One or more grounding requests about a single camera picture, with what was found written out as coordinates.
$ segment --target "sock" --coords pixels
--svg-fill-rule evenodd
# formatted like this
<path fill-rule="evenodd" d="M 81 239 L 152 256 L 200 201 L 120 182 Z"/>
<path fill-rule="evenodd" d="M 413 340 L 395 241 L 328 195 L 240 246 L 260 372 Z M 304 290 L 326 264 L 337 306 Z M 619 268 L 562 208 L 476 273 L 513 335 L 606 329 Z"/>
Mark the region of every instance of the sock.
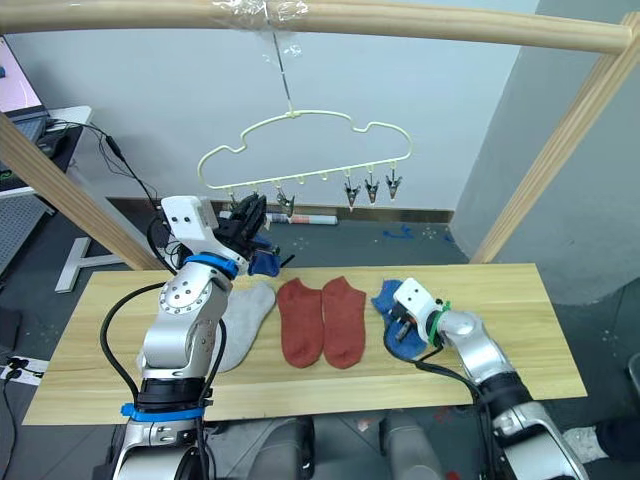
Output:
<path fill-rule="evenodd" d="M 581 463 L 589 463 L 608 455 L 600 447 L 596 427 L 572 428 L 562 434 Z"/>
<path fill-rule="evenodd" d="M 400 280 L 385 280 L 382 290 L 376 298 L 371 299 L 375 309 L 382 314 L 387 329 L 387 344 L 389 348 L 401 358 L 411 359 L 420 355 L 427 348 L 427 344 L 420 338 L 415 328 L 409 330 L 401 342 L 396 340 L 396 333 L 402 328 L 399 322 L 393 321 L 389 311 L 393 308 L 393 294 L 402 285 Z"/>
<path fill-rule="evenodd" d="M 305 287 L 295 278 L 280 287 L 277 299 L 284 358 L 294 367 L 308 367 L 322 353 L 322 291 Z"/>
<path fill-rule="evenodd" d="M 324 356 L 336 368 L 349 368 L 362 358 L 365 297 L 344 277 L 331 280 L 322 289 Z"/>
<path fill-rule="evenodd" d="M 276 296 L 271 287 L 260 282 L 249 290 L 232 290 L 229 304 L 222 316 L 227 327 L 227 344 L 218 372 L 237 367 L 247 356 L 258 335 L 262 321 L 273 308 Z M 211 367 L 220 349 L 220 325 L 216 331 L 216 344 L 211 357 Z"/>

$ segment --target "wooden pole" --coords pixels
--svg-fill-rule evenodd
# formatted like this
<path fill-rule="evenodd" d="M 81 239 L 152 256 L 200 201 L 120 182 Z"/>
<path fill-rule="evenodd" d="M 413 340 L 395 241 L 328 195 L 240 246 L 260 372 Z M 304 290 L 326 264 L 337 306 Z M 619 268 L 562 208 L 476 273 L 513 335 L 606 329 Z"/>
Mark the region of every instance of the wooden pole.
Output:
<path fill-rule="evenodd" d="M 376 0 L 269 0 L 269 24 L 295 32 L 439 38 L 621 53 L 625 25 Z M 0 34 L 104 28 L 267 28 L 260 3 L 211 0 L 0 0 Z"/>
<path fill-rule="evenodd" d="M 154 256 L 105 214 L 3 114 L 0 114 L 0 158 L 65 217 L 118 255 L 129 267 L 134 270 L 162 269 Z"/>
<path fill-rule="evenodd" d="M 569 111 L 547 140 L 471 263 L 487 263 L 495 258 L 636 67 L 640 56 L 640 13 L 628 14 L 622 24 L 632 29 L 631 44 L 617 57 L 602 55 L 598 59 Z"/>

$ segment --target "gray sock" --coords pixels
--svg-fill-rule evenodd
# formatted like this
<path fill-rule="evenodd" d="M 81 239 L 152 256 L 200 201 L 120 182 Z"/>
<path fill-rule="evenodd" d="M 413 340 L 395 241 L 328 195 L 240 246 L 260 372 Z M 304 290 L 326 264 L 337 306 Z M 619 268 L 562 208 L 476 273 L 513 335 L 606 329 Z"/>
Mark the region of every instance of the gray sock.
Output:
<path fill-rule="evenodd" d="M 562 436 L 582 463 L 608 457 L 600 448 L 596 427 L 572 428 L 564 432 Z"/>
<path fill-rule="evenodd" d="M 227 345 L 224 349 L 219 372 L 237 367 L 247 356 L 258 335 L 262 321 L 273 308 L 276 295 L 271 287 L 260 282 L 249 290 L 232 290 L 227 311 L 222 316 L 227 327 Z M 216 331 L 211 367 L 220 348 L 220 325 Z"/>

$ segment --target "clothes hanger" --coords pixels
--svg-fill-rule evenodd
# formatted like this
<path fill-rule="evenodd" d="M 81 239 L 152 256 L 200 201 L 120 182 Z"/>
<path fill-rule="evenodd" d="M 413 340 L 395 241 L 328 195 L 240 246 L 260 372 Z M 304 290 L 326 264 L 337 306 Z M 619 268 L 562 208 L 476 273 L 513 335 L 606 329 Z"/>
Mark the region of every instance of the clothes hanger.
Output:
<path fill-rule="evenodd" d="M 268 11 L 266 8 L 266 4 L 265 4 L 265 15 L 267 17 L 267 24 L 271 25 L 270 21 L 269 21 L 269 15 L 268 15 Z M 275 30 L 272 30 L 271 32 L 272 34 L 272 38 L 273 38 L 273 44 L 274 47 L 276 49 L 276 54 L 277 54 L 277 58 L 278 58 L 278 64 L 280 67 L 280 75 L 282 77 L 282 84 L 284 87 L 284 91 L 285 94 L 287 96 L 287 102 L 289 105 L 289 111 L 283 115 L 278 115 L 276 117 L 271 117 L 268 118 L 266 120 L 262 120 L 261 122 L 255 123 L 253 125 L 251 125 L 250 127 L 246 128 L 244 131 L 242 131 L 240 133 L 240 141 L 241 141 L 241 145 L 239 147 L 231 147 L 229 145 L 220 145 L 216 148 L 214 148 L 213 150 L 211 150 L 210 152 L 206 153 L 198 162 L 198 178 L 199 180 L 206 185 L 207 187 L 209 187 L 212 190 L 227 190 L 227 191 L 233 191 L 233 188 L 238 188 L 238 187 L 244 187 L 244 186 L 249 186 L 251 188 L 255 188 L 257 185 L 259 184 L 264 184 L 264 183 L 274 183 L 274 184 L 280 184 L 281 181 L 284 180 L 292 180 L 292 179 L 297 179 L 300 183 L 304 183 L 304 178 L 305 177 L 309 177 L 309 176 L 313 176 L 313 175 L 320 175 L 320 177 L 323 180 L 326 180 L 328 177 L 328 174 L 330 173 L 334 173 L 334 172 L 347 172 L 347 171 L 351 171 L 351 170 L 355 170 L 358 168 L 367 168 L 367 171 L 371 171 L 371 169 L 375 166 L 375 165 L 383 165 L 383 164 L 392 164 L 392 168 L 395 170 L 396 166 L 397 166 L 397 162 L 400 160 L 406 160 L 407 158 L 409 158 L 411 156 L 411 154 L 413 153 L 413 140 L 411 139 L 411 136 L 409 135 L 409 133 L 404 130 L 403 128 L 394 125 L 392 123 L 385 123 L 385 122 L 369 122 L 364 128 L 358 128 L 353 120 L 353 118 L 351 118 L 351 116 L 347 115 L 346 113 L 342 113 L 342 112 L 334 112 L 334 111 L 330 111 L 330 110 L 295 110 L 293 108 L 293 103 L 291 101 L 291 94 L 289 92 L 289 85 L 287 83 L 287 77 L 285 74 L 285 70 L 284 70 L 284 65 L 282 62 L 282 56 L 280 55 L 280 46 L 278 44 L 278 38 L 276 36 Z M 266 125 L 270 125 L 272 123 L 277 123 L 277 122 L 281 122 L 284 120 L 294 120 L 296 118 L 300 118 L 303 116 L 312 116 L 312 115 L 323 115 L 323 116 L 330 116 L 330 117 L 336 117 L 336 118 L 342 118 L 344 120 L 347 120 L 349 122 L 349 127 L 350 129 L 355 132 L 355 133 L 368 133 L 369 130 L 372 127 L 382 127 L 382 128 L 387 128 L 387 129 L 391 129 L 394 130 L 398 133 L 400 133 L 405 140 L 407 141 L 408 144 L 408 149 L 407 149 L 407 153 L 405 153 L 402 156 L 399 157 L 393 157 L 393 158 L 387 158 L 384 160 L 378 160 L 378 161 L 373 161 L 373 162 L 366 162 L 366 163 L 359 163 L 359 164 L 354 164 L 354 165 L 346 165 L 343 167 L 338 167 L 338 168 L 329 168 L 329 169 L 324 169 L 324 170 L 315 170 L 315 171 L 309 171 L 309 172 L 302 172 L 302 173 L 296 173 L 293 175 L 285 175 L 285 176 L 281 176 L 281 177 L 271 177 L 271 178 L 264 178 L 264 179 L 260 179 L 260 180 L 251 180 L 248 182 L 240 182 L 240 183 L 232 183 L 232 184 L 228 184 L 228 185 L 212 185 L 210 183 L 208 183 L 205 179 L 204 179 L 204 175 L 203 175 L 203 168 L 205 166 L 205 164 L 207 163 L 207 161 L 212 158 L 213 156 L 217 155 L 218 153 L 222 152 L 222 151 L 228 151 L 234 154 L 239 154 L 244 152 L 248 147 L 248 143 L 247 143 L 247 135 L 249 135 L 251 132 L 264 127 Z"/>

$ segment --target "white wall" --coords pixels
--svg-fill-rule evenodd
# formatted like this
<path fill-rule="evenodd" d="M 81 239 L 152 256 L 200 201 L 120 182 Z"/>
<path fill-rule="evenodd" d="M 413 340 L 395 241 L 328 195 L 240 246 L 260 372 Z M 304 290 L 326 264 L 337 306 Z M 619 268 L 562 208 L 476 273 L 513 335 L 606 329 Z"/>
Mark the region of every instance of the white wall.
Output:
<path fill-rule="evenodd" d="M 638 0 L 542 0 L 538 13 L 619 23 Z M 472 255 L 553 132 L 596 54 L 523 49 L 456 209 L 452 231 Z M 640 275 L 640 68 L 496 257 L 535 262 L 556 303 L 582 304 Z"/>
<path fill-rule="evenodd" d="M 462 2 L 436 2 L 462 5 Z M 533 12 L 537 0 L 514 7 Z M 467 1 L 464 6 L 478 6 Z M 478 156 L 518 48 L 440 40 L 327 34 L 285 35 L 285 55 L 297 108 L 339 110 L 359 125 L 397 123 L 412 133 L 415 155 L 399 165 L 404 183 L 396 207 L 454 209 Z M 249 32 L 149 30 L 12 35 L 10 43 L 50 108 L 91 105 L 140 176 L 162 196 L 208 194 L 195 166 L 221 143 L 237 145 L 248 125 L 286 111 L 268 37 Z M 404 143 L 378 130 L 362 138 L 340 120 L 300 119 L 250 138 L 242 156 L 214 157 L 212 183 L 293 174 L 404 153 Z M 141 196 L 137 185 L 111 175 L 89 145 L 78 157 L 85 175 L 110 197 Z M 378 205 L 391 205 L 381 180 Z M 362 179 L 364 171 L 355 178 Z M 293 182 L 298 203 L 342 205 L 344 177 Z M 270 201 L 272 187 L 265 187 Z M 359 202 L 365 205 L 366 192 Z"/>

